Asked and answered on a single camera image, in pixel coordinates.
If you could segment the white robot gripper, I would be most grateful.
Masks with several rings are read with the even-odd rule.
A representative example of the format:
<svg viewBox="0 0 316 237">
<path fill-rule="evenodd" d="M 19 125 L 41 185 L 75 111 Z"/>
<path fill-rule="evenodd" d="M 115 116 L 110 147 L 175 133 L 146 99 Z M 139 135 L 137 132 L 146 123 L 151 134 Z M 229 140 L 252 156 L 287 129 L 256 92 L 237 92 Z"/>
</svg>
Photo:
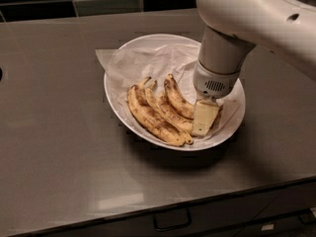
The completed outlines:
<svg viewBox="0 0 316 237">
<path fill-rule="evenodd" d="M 195 66 L 193 82 L 199 96 L 221 99 L 231 93 L 239 74 L 239 71 L 229 74 L 213 72 L 207 70 L 198 61 Z M 206 100 L 197 101 L 195 104 L 192 135 L 206 136 L 218 113 L 219 106 L 216 103 Z"/>
</svg>

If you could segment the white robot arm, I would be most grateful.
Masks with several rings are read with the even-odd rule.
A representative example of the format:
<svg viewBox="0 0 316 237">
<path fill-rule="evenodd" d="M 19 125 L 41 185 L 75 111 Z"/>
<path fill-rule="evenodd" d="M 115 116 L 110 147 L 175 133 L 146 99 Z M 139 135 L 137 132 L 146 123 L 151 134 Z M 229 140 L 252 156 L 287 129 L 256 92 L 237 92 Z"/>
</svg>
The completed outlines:
<svg viewBox="0 0 316 237">
<path fill-rule="evenodd" d="M 297 0 L 196 0 L 205 23 L 196 68 L 193 134 L 204 136 L 215 103 L 230 94 L 248 53 L 260 45 L 316 79 L 316 8 Z"/>
</svg>

